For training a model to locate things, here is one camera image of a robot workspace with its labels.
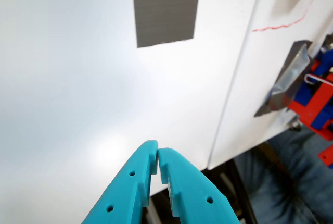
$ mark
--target denim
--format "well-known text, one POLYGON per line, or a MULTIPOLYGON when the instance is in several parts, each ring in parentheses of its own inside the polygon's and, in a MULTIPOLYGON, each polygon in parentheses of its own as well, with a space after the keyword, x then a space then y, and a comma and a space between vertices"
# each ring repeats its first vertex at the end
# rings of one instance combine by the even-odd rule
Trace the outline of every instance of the denim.
POLYGON ((258 223, 333 223, 333 169, 318 157, 332 143, 305 127, 268 143, 282 166, 257 147, 235 158, 258 223))

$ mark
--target red marker line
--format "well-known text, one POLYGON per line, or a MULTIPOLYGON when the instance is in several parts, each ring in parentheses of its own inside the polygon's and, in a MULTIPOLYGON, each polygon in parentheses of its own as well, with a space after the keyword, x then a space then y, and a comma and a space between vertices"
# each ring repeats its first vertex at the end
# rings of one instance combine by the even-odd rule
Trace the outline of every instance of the red marker line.
POLYGON ((277 26, 277 27, 266 27, 266 28, 263 28, 263 29, 255 29, 255 30, 252 30, 252 32, 266 31, 266 30, 278 30, 278 29, 281 29, 281 28, 288 28, 290 26, 293 26, 294 24, 297 24, 297 23, 301 22, 306 17, 306 14, 309 11, 309 7, 311 6, 312 1, 313 0, 310 1, 310 4, 309 4, 308 8, 304 12, 304 15, 300 19, 296 20, 295 22, 292 22, 292 23, 286 24, 286 25, 283 24, 283 25, 280 25, 280 26, 277 26))

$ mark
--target wire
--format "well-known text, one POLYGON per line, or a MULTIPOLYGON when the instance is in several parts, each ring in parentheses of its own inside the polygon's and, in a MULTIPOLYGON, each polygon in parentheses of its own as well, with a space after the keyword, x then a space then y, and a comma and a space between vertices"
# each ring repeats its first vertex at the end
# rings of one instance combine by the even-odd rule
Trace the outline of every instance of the wire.
POLYGON ((321 77, 314 76, 313 74, 306 74, 306 75, 305 75, 305 77, 304 77, 304 81, 305 81, 307 84, 314 85, 314 82, 310 82, 310 81, 308 80, 308 77, 310 77, 310 78, 312 78, 312 79, 315 79, 315 80, 317 80, 317 81, 319 81, 319 82, 326 83, 326 84, 328 84, 328 85, 330 85, 330 86, 333 86, 333 83, 331 83, 331 82, 329 82, 329 81, 327 81, 327 80, 325 80, 325 79, 323 79, 323 78, 321 78, 321 77))

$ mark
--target blue plastic part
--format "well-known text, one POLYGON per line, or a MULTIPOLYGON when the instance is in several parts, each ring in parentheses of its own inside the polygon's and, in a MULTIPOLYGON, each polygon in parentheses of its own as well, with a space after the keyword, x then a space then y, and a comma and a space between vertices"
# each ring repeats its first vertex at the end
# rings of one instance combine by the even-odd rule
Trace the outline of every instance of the blue plastic part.
POLYGON ((329 101, 322 109, 322 111, 317 115, 316 119, 314 119, 314 121, 311 124, 311 127, 320 130, 322 129, 324 124, 332 118, 333 118, 333 106, 330 105, 329 101))
MULTIPOLYGON (((326 73, 331 67, 333 67, 333 50, 327 51, 326 53, 319 53, 318 56, 316 57, 318 61, 320 61, 319 66, 316 68, 316 70, 313 72, 314 75, 316 76, 322 76, 324 73, 326 73)), ((294 100, 298 102, 299 104, 303 105, 304 107, 307 106, 309 101, 313 97, 313 92, 312 89, 305 83, 303 82, 299 91, 297 92, 294 100)), ((331 112, 333 113, 333 107, 325 107, 324 110, 328 112, 328 114, 332 115, 331 112)))
POLYGON ((128 159, 83 224, 139 224, 148 207, 151 175, 157 173, 157 141, 143 143, 128 159))
POLYGON ((162 183, 169 185, 172 214, 182 224, 239 224, 227 198, 181 154, 158 150, 162 183))
POLYGON ((312 99, 312 96, 313 93, 311 88, 305 82, 303 82, 294 100, 302 106, 306 107, 309 101, 312 99))
POLYGON ((311 123, 311 127, 316 129, 316 130, 320 130, 322 129, 322 127, 324 126, 324 124, 330 119, 330 115, 327 114, 325 111, 321 111, 316 119, 313 120, 313 122, 311 123))
POLYGON ((316 76, 321 76, 333 67, 333 50, 327 51, 326 53, 320 53, 321 63, 313 72, 316 76))

